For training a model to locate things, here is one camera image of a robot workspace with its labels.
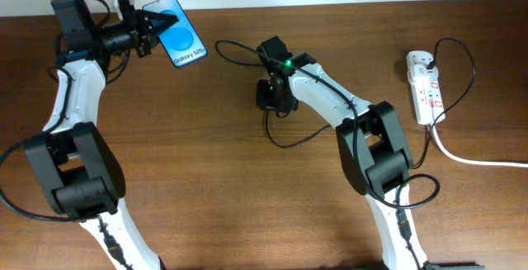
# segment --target power strip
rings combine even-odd
[[[426,51],[411,51],[407,55],[407,77],[411,84],[414,110],[420,125],[431,125],[444,111],[438,82],[438,68],[427,69],[427,65],[432,60],[432,55]],[[446,114],[443,114],[436,123],[445,118]]]

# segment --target blue phone screen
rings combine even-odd
[[[204,44],[177,0],[158,0],[143,6],[143,9],[178,17],[178,22],[159,36],[175,66],[179,68],[207,55]]]

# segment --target brown wood tabletop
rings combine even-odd
[[[175,69],[159,46],[106,88],[97,126],[125,172],[126,201],[148,246],[168,269],[316,269],[381,261],[381,243],[364,197],[342,171],[332,130],[297,149],[279,149],[255,106],[262,68],[234,65],[218,39],[251,46],[279,35],[309,52],[358,97],[390,102],[415,160],[424,127],[416,123],[405,56],[461,39],[477,63],[476,83],[438,126],[444,145],[467,159],[528,159],[528,0],[390,2],[312,7],[189,11],[209,55]],[[55,17],[0,19],[1,149],[39,132],[57,86]],[[254,56],[224,48],[238,59]],[[441,89],[451,104],[470,80],[459,46],[438,54]],[[308,106],[271,119],[281,143],[324,125]],[[441,193],[413,211],[418,238],[434,263],[488,269],[528,264],[528,170],[478,167],[431,147],[420,173]],[[0,169],[4,192],[29,211],[52,214],[22,151]],[[411,198],[432,185],[417,181]],[[0,205],[1,269],[111,269],[78,224],[24,219]]]

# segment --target blue circle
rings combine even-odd
[[[162,14],[176,15],[173,10],[163,10]],[[171,27],[163,32],[163,36],[168,38],[168,41],[165,42],[168,47],[176,51],[188,50],[195,41],[192,33],[183,27]]]

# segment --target wooden table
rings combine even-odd
[[[168,269],[315,269],[381,260],[366,200],[345,179],[329,131],[298,149],[267,139],[255,106],[264,69],[222,60],[218,39],[257,46],[274,35],[309,52],[341,85],[398,111],[415,158],[424,128],[414,116],[405,55],[432,51],[443,36],[461,39],[477,62],[474,88],[439,125],[447,149],[471,159],[528,159],[528,0],[392,2],[314,7],[189,11],[209,56],[175,69],[162,47],[131,56],[105,89],[98,128],[119,159],[130,214]],[[2,149],[47,122],[56,85],[55,17],[0,20]],[[226,48],[239,59],[251,54]],[[439,52],[444,101],[470,79],[464,52]],[[282,143],[324,124],[306,105],[271,120]],[[413,212],[435,263],[476,262],[488,269],[528,264],[528,170],[456,163],[434,147],[419,170],[441,180],[430,205]],[[22,152],[2,166],[2,188],[30,211],[52,213]],[[431,191],[416,182],[412,199]],[[26,220],[0,206],[0,268],[110,269],[77,224]]]

